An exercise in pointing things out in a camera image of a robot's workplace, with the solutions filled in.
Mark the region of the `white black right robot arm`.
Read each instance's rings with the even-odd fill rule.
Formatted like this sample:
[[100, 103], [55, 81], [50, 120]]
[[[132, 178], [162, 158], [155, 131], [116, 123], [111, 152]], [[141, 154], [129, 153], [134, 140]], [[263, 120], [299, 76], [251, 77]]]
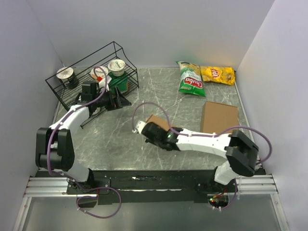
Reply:
[[226, 161], [214, 169], [211, 188], [220, 192], [238, 176], [255, 175], [258, 147], [243, 132], [217, 135], [194, 132], [185, 128], [164, 130], [154, 122], [138, 121], [135, 129], [146, 138], [146, 142], [167, 151], [198, 151], [214, 154]]

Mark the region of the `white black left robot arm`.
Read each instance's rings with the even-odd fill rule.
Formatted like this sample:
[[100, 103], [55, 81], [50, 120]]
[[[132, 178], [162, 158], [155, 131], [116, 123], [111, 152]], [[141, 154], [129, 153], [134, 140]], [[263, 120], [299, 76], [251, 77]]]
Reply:
[[105, 81], [83, 82], [81, 93], [69, 111], [51, 126], [38, 129], [36, 166], [46, 169], [51, 176], [66, 176], [83, 193], [91, 193], [96, 188], [94, 173], [75, 159], [72, 136], [96, 109], [103, 107], [107, 111], [113, 111], [131, 105], [118, 87], [110, 91]]

